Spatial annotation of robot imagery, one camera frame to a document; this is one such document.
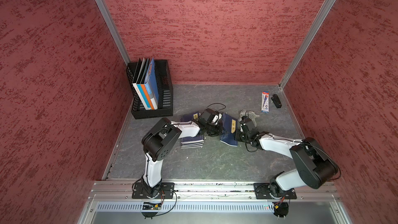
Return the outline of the blue book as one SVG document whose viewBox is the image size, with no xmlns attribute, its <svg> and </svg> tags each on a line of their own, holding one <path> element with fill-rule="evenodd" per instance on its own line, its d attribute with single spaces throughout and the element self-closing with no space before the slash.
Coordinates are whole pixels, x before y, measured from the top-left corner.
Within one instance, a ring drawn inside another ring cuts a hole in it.
<svg viewBox="0 0 398 224">
<path fill-rule="evenodd" d="M 237 130 L 237 119 L 224 113 L 222 115 L 222 131 L 220 134 L 220 141 L 232 147 L 238 146 L 238 141 L 235 139 Z"/>
</svg>

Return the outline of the grey fluffy cleaning cloth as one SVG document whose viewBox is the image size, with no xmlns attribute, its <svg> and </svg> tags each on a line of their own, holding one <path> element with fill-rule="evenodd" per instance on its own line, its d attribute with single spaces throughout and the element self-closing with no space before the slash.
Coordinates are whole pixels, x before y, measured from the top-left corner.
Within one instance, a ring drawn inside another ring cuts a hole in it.
<svg viewBox="0 0 398 224">
<path fill-rule="evenodd" d="M 260 115 L 256 114 L 254 111 L 241 110 L 238 121 L 242 121 L 244 117 L 249 118 L 253 122 L 254 126 L 257 127 L 256 119 L 259 118 Z"/>
</svg>

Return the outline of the purple book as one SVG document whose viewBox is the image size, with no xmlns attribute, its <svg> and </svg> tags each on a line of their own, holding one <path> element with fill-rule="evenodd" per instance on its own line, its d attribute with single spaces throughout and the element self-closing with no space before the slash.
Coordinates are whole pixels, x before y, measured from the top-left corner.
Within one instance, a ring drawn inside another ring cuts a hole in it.
<svg viewBox="0 0 398 224">
<path fill-rule="evenodd" d="M 194 119 L 199 117 L 199 113 L 192 113 L 183 115 L 180 118 L 181 122 L 191 122 Z M 204 136 L 199 135 L 198 133 L 195 136 L 186 136 L 183 134 L 183 137 L 180 137 L 180 142 L 197 142 L 197 141 L 204 141 Z"/>
<path fill-rule="evenodd" d="M 190 146 L 188 146 L 188 145 L 184 145 L 184 146 L 180 146 L 182 149 L 187 149 L 187 148 L 202 148 L 203 147 L 203 145 L 190 145 Z"/>
<path fill-rule="evenodd" d="M 197 142 L 181 142 L 181 147 L 202 147 L 204 141 L 197 141 Z"/>
</svg>

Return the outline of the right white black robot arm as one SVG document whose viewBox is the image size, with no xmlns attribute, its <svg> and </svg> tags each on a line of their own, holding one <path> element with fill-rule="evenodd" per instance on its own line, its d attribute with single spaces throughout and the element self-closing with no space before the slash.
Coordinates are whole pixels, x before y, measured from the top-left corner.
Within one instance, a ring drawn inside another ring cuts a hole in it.
<svg viewBox="0 0 398 224">
<path fill-rule="evenodd" d="M 243 117 L 237 124 L 235 139 L 258 150 L 275 152 L 293 160 L 295 169 L 281 172 L 273 176 L 269 183 L 256 188 L 256 192 L 264 192 L 267 198 L 284 199 L 296 187 L 318 189 L 340 172 L 336 162 L 315 139 L 289 139 L 260 132 L 248 117 Z"/>
</svg>

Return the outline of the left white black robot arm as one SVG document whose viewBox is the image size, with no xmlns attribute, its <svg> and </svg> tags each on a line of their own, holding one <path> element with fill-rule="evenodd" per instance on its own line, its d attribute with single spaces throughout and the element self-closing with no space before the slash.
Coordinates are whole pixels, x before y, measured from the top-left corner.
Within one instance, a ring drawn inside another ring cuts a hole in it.
<svg viewBox="0 0 398 224">
<path fill-rule="evenodd" d="M 164 158 L 170 153 L 179 139 L 193 138 L 207 133 L 220 135 L 222 132 L 221 116 L 190 120 L 188 122 L 170 121 L 161 118 L 142 138 L 146 156 L 142 186 L 148 198 L 156 198 L 161 192 L 161 170 Z"/>
</svg>

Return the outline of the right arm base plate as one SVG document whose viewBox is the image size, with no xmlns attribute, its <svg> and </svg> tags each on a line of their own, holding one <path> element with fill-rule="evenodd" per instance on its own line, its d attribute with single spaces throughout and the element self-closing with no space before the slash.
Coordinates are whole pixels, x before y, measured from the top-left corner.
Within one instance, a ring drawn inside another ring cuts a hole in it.
<svg viewBox="0 0 398 224">
<path fill-rule="evenodd" d="M 282 190 L 276 183 L 254 183 L 254 192 L 257 200 L 296 200 L 294 188 Z"/>
</svg>

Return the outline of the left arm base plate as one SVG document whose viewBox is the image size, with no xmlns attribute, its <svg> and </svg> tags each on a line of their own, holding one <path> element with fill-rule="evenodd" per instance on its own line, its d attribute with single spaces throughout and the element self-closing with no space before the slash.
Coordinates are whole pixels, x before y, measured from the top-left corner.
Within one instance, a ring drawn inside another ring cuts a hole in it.
<svg viewBox="0 0 398 224">
<path fill-rule="evenodd" d="M 132 199 L 173 199 L 174 183 L 159 183 L 150 188 L 145 182 L 135 183 L 132 187 Z"/>
</svg>

